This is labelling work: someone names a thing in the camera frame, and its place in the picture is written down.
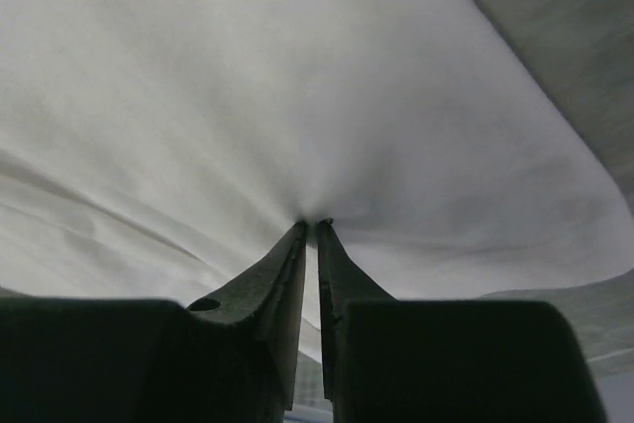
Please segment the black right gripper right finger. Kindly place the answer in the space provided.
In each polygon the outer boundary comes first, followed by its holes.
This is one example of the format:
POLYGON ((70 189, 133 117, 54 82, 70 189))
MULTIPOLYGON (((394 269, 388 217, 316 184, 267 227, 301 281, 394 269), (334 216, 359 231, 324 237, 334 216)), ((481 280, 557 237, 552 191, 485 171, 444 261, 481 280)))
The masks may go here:
POLYGON ((534 300, 399 300, 316 227, 323 382, 338 422, 603 422, 577 336, 534 300))

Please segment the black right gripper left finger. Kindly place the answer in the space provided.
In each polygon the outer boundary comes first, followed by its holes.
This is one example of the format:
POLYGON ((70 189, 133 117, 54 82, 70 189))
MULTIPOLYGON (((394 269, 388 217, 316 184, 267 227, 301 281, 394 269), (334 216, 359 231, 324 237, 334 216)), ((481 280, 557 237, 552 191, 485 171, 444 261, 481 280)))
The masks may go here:
POLYGON ((188 306, 7 297, 5 422, 279 422, 293 404, 307 226, 188 306))

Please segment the white t-shirt with red print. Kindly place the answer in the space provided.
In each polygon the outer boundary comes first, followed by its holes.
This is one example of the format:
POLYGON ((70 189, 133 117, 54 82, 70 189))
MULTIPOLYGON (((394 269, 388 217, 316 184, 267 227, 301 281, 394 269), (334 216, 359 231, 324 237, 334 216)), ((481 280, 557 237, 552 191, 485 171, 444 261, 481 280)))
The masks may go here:
POLYGON ((188 302, 297 219, 633 363, 633 0, 1 0, 1 284, 188 302))

